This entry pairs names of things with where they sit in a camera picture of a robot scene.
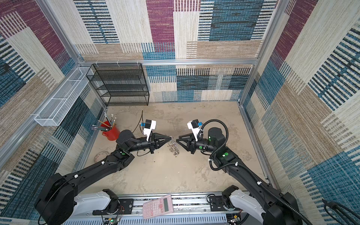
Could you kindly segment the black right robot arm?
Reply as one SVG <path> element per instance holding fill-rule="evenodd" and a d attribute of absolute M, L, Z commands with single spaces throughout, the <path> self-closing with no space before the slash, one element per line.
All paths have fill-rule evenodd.
<path fill-rule="evenodd" d="M 307 219 L 299 212 L 296 199 L 282 194 L 251 171 L 230 148 L 226 146 L 228 132 L 212 127 L 207 138 L 197 133 L 179 136 L 176 142 L 191 153 L 196 150 L 211 153 L 210 167 L 222 170 L 235 178 L 248 192 L 246 195 L 235 187 L 223 192 L 227 207 L 239 208 L 263 225 L 301 225 Z"/>

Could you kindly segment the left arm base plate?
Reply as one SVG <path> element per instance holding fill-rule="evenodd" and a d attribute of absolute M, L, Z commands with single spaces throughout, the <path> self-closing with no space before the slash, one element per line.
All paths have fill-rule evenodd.
<path fill-rule="evenodd" d="M 96 210 L 92 212 L 93 216 L 121 216 L 132 213 L 134 199 L 115 199 L 111 200 L 104 210 Z"/>

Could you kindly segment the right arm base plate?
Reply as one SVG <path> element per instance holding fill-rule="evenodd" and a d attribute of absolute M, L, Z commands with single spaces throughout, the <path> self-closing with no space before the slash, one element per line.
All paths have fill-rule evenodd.
<path fill-rule="evenodd" d="M 241 211 L 240 208 L 227 207 L 222 201 L 222 196 L 216 196 L 209 194 L 206 197 L 206 201 L 210 205 L 211 212 L 222 212 L 222 211 Z"/>

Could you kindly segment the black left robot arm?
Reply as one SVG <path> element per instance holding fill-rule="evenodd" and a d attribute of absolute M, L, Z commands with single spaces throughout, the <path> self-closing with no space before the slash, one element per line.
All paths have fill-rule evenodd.
<path fill-rule="evenodd" d="M 150 153 L 171 140 L 170 136 L 151 132 L 136 138 L 130 130 L 120 132 L 116 149 L 102 161 L 80 171 L 48 178 L 35 201 L 35 209 L 47 225 L 61 225 L 77 205 L 75 197 L 102 178 L 126 168 L 135 158 L 132 152 L 148 149 Z"/>

